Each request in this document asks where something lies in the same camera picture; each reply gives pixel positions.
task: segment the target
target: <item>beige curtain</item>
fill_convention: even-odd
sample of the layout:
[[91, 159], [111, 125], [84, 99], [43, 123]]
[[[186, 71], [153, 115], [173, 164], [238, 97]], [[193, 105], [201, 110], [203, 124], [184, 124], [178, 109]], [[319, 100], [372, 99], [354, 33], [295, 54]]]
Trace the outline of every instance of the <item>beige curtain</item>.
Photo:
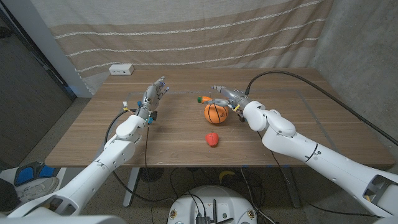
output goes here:
[[32, 0], [96, 91], [135, 69], [306, 67], [333, 0]]

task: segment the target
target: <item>basketball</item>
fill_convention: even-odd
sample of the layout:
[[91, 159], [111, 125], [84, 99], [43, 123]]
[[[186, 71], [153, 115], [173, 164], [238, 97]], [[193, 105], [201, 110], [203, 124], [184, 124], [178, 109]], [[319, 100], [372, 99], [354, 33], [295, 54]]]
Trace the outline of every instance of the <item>basketball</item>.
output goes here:
[[220, 124], [221, 122], [225, 121], [227, 116], [227, 106], [206, 105], [205, 107], [205, 118], [212, 124]]

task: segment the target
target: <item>power strip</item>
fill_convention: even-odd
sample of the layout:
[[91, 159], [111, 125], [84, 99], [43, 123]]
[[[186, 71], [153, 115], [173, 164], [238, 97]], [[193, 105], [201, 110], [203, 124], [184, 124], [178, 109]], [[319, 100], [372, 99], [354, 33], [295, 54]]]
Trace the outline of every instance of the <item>power strip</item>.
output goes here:
[[131, 75], [134, 71], [132, 64], [116, 64], [109, 68], [111, 75]]

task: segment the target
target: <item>shoe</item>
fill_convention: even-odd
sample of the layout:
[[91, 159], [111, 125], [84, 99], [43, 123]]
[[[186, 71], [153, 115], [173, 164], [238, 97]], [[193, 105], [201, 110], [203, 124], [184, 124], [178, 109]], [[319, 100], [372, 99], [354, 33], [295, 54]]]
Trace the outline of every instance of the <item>shoe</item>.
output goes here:
[[51, 194], [58, 186], [59, 179], [56, 177], [48, 178], [41, 184], [33, 187], [27, 187], [21, 192], [17, 192], [17, 196], [22, 203], [26, 203], [33, 199], [43, 197], [44, 195]]

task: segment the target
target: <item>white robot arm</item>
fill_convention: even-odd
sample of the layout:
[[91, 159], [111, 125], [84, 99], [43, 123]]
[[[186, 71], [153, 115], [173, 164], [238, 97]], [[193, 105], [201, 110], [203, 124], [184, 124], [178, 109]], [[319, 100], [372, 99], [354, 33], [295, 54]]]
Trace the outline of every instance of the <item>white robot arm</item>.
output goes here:
[[145, 127], [159, 100], [169, 90], [162, 90], [165, 86], [164, 79], [162, 77], [148, 87], [135, 114], [118, 126], [116, 134], [105, 144], [104, 151], [95, 161], [64, 188], [23, 204], [7, 217], [79, 215], [110, 173], [134, 155], [136, 144], [142, 137], [139, 131]]
[[239, 109], [253, 131], [263, 131], [268, 149], [294, 157], [352, 195], [363, 207], [380, 217], [398, 215], [398, 175], [364, 166], [296, 132], [295, 126], [275, 110], [266, 110], [239, 90], [213, 86], [234, 110]]

